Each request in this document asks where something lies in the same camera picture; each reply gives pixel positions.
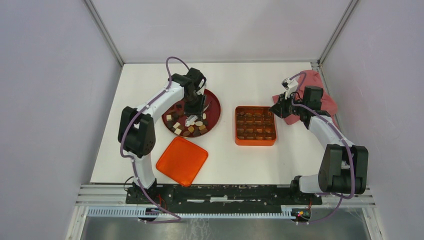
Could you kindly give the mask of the metal serving tongs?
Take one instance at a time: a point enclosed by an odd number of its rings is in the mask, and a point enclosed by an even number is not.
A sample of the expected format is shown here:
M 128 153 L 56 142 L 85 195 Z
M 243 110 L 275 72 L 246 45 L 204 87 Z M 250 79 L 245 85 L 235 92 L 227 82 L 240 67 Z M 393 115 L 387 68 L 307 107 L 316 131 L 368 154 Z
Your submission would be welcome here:
M 190 115 L 190 116 L 188 116 L 187 118 L 186 118 L 186 120 L 185 120 L 185 126 L 186 127 L 189 127 L 189 126 L 191 126 L 192 124 L 195 124 L 197 121 L 200 121 L 200 120 L 202 120 L 203 119 L 203 115 L 204 115 L 204 113 L 205 113 L 205 111 L 209 108 L 209 106 L 210 106 L 210 104 L 211 104 L 212 102 L 210 101 L 209 103 L 207 103 L 206 105 L 205 105 L 205 107 L 203 108 L 203 111 L 201 112 L 201 114 L 200 115 Z

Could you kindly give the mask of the orange compartment chocolate box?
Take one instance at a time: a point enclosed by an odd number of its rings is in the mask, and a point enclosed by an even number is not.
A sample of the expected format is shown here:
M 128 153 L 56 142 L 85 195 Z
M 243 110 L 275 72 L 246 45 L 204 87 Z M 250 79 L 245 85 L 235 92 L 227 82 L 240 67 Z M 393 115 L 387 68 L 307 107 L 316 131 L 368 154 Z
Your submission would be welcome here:
M 270 147 L 275 144 L 275 115 L 269 106 L 237 106 L 234 116 L 236 145 Z

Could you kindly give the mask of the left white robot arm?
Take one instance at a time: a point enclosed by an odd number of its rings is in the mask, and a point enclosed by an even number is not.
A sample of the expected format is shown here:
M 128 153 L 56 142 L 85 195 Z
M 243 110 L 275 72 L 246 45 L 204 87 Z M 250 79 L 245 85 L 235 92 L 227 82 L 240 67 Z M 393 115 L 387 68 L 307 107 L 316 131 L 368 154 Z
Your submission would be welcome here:
M 185 75 L 171 75 L 167 86 L 148 102 L 137 108 L 127 106 L 122 110 L 118 130 L 119 152 L 123 158 L 131 159 L 135 182 L 140 187 L 137 196 L 145 204 L 151 204 L 157 198 L 157 190 L 152 187 L 156 177 L 151 161 L 151 151 L 156 144 L 155 123 L 178 101 L 184 102 L 187 126 L 199 120 L 206 108 L 205 88 L 205 76 L 198 69 L 190 68 Z

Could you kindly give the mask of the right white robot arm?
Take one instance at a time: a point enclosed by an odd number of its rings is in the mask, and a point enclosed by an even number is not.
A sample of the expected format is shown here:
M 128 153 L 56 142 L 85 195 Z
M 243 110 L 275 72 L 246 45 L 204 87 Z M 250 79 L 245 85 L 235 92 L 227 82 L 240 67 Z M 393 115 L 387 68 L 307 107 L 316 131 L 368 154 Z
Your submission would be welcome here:
M 288 91 L 280 94 L 269 110 L 281 119 L 298 116 L 324 147 L 324 154 L 317 174 L 293 179 L 289 199 L 302 204 L 309 194 L 334 194 L 344 199 L 363 194 L 367 187 L 367 148 L 348 140 L 335 126 L 331 115 L 321 109 L 324 95 L 321 87 L 306 86 L 300 99 L 295 99 L 296 95 L 297 92 Z

